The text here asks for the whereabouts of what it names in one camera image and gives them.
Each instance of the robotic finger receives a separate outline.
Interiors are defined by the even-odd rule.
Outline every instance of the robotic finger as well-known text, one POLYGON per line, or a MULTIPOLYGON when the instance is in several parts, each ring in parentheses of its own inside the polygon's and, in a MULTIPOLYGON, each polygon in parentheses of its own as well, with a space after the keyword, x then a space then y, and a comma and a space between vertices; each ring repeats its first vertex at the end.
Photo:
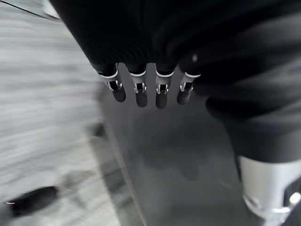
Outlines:
POLYGON ((139 107, 147 105, 146 64, 126 64, 134 85, 136 103, 139 107))
POLYGON ((126 100, 126 92, 122 85, 121 77, 119 75, 117 65, 105 65, 101 71, 97 71, 104 83, 112 91, 116 101, 124 102, 126 100))

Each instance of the gray surface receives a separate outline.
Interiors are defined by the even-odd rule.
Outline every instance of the gray surface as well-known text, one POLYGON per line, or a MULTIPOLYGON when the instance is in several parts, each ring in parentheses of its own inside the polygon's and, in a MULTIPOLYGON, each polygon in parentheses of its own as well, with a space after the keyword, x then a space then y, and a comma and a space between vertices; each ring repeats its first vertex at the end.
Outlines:
MULTIPOLYGON (((43 14, 38 0, 9 2, 43 14)), ((61 190, 55 204, 11 226, 120 225, 106 185, 119 167, 106 139, 90 131, 103 120, 98 80, 60 21, 0 3, 0 198, 40 186, 61 190), (103 165, 110 166, 105 174, 103 165)), ((122 186, 116 194, 123 200, 124 193, 122 186)))
POLYGON ((205 99, 193 94, 178 105, 177 71, 167 107, 156 109, 155 68, 148 65, 149 104, 139 108, 125 66, 119 69, 127 100, 117 103, 107 91, 101 106, 147 224, 249 225, 228 137, 205 99))

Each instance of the gray floor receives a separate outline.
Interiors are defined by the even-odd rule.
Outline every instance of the gray floor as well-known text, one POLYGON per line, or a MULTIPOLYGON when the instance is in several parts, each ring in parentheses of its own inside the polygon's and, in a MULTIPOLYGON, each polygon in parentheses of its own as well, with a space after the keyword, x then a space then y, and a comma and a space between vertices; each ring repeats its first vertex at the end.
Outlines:
MULTIPOLYGON (((38 0, 9 2, 42 14, 38 0)), ((118 165, 106 139, 91 135, 103 120, 94 101, 97 81, 60 21, 0 3, 0 198, 61 188, 54 205, 11 225, 120 225, 99 170, 107 165, 107 174, 116 173, 118 165), (95 150, 108 154, 95 158, 95 150)))

